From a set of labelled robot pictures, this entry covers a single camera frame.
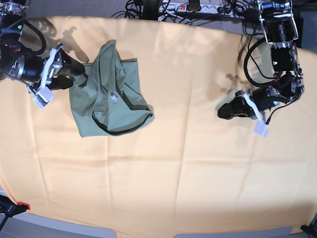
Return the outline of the blue clamp with red tip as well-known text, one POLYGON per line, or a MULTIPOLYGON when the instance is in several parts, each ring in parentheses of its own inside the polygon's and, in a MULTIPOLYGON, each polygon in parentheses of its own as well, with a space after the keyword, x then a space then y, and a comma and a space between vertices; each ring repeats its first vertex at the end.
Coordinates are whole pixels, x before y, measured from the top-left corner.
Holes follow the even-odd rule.
POLYGON ((30 205, 24 202, 17 202, 15 204, 8 197, 1 195, 0 196, 0 213, 4 214, 4 218, 0 223, 0 230, 3 229, 4 225, 9 218, 19 215, 21 213, 30 210, 30 205))

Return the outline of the black clamp right corner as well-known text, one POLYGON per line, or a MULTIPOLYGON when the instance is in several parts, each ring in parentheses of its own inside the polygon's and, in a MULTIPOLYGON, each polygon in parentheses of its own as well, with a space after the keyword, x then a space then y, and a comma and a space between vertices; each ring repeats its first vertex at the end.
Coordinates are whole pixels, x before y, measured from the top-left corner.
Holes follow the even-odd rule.
POLYGON ((317 225, 316 224, 313 224, 313 223, 311 223, 310 225, 302 225, 301 227, 300 227, 300 229, 303 231, 303 232, 305 232, 305 233, 307 233, 307 234, 309 234, 309 235, 312 235, 312 236, 316 236, 317 235, 317 225))

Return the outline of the white power strip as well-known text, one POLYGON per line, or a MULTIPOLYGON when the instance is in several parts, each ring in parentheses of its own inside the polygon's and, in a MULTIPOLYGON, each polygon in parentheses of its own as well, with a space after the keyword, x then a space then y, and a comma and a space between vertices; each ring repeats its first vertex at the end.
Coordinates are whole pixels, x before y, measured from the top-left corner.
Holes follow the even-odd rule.
POLYGON ((234 15, 233 9, 230 6, 214 5, 214 4, 189 4, 189 2, 170 2, 164 1, 159 8, 159 13, 167 13, 171 15, 234 15))

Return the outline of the green T-shirt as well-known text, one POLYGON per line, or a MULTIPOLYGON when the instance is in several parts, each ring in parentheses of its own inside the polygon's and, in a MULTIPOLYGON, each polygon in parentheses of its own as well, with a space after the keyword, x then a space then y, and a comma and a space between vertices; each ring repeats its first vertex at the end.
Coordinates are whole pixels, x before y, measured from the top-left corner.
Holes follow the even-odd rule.
POLYGON ((84 68, 85 73, 69 76, 70 107, 81 137, 120 136, 154 121, 153 107, 141 93, 138 61, 121 59, 115 40, 84 68))

